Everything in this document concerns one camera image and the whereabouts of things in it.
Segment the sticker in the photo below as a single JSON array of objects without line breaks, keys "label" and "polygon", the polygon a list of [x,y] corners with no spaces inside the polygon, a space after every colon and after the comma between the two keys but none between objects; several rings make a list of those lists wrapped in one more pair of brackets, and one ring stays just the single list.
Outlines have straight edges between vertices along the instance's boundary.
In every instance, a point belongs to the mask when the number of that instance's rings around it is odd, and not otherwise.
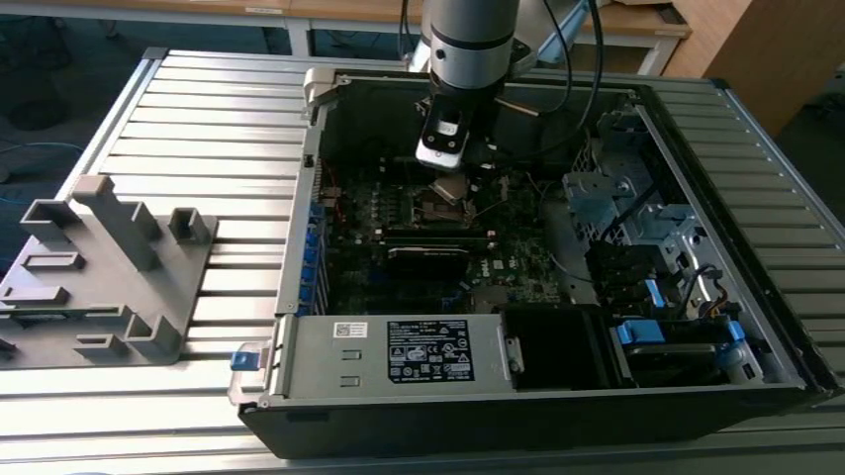
[{"label": "sticker", "polygon": [[253,8],[253,7],[247,7],[244,8],[244,10],[247,11],[247,13],[260,13],[264,15],[281,15],[281,8]]},{"label": "sticker", "polygon": [[333,323],[335,338],[365,338],[367,323],[365,322],[335,322]]},{"label": "sticker", "polygon": [[387,360],[395,384],[473,381],[465,320],[387,322]]}]

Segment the metal table surface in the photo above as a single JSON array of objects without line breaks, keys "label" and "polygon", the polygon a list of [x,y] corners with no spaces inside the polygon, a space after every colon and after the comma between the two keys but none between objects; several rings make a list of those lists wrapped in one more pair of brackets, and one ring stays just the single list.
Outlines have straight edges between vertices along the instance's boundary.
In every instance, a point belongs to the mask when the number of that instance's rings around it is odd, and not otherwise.
[{"label": "metal table surface", "polygon": [[[58,197],[80,173],[102,173],[120,197],[144,200],[153,213],[193,206],[220,217],[181,360],[166,367],[0,372],[0,473],[443,472],[542,465],[590,473],[588,464],[600,462],[604,471],[711,474],[759,469],[760,463],[781,473],[845,462],[842,398],[687,443],[399,459],[285,461],[271,454],[228,404],[228,356],[243,341],[271,334],[305,127],[300,86],[316,65],[397,67],[148,52]],[[658,91],[829,363],[843,372],[841,226],[730,91],[700,80],[615,79]],[[257,390],[260,382],[252,383]]]}]

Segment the white label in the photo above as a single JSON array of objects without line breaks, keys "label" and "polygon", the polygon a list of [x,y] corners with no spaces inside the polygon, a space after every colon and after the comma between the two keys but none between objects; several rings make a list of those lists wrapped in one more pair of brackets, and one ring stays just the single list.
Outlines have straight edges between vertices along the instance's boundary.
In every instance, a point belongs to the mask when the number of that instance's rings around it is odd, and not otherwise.
[{"label": "white label", "polygon": [[365,322],[335,322],[333,324],[335,338],[365,338],[367,323]]},{"label": "white label", "polygon": [[253,8],[253,7],[247,7],[244,8],[244,10],[247,11],[247,13],[260,13],[264,15],[281,15],[281,8]]}]

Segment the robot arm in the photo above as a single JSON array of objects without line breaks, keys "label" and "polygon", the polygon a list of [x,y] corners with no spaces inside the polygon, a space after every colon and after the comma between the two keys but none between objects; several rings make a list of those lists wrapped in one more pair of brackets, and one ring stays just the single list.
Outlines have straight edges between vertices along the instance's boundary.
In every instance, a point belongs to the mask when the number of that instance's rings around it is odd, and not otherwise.
[{"label": "robot arm", "polygon": [[[586,0],[551,2],[568,43]],[[526,72],[558,45],[542,0],[428,0],[411,70],[429,66],[431,97],[416,148],[421,164],[453,171],[469,146],[484,143],[507,77]]]}]

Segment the power supply label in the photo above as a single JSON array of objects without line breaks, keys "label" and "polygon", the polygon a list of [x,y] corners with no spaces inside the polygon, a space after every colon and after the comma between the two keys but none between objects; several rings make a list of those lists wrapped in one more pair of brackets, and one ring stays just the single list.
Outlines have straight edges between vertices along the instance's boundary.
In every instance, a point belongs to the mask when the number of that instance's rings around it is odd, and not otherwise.
[{"label": "power supply label", "polygon": [[465,320],[387,322],[387,359],[395,384],[473,381]]}]

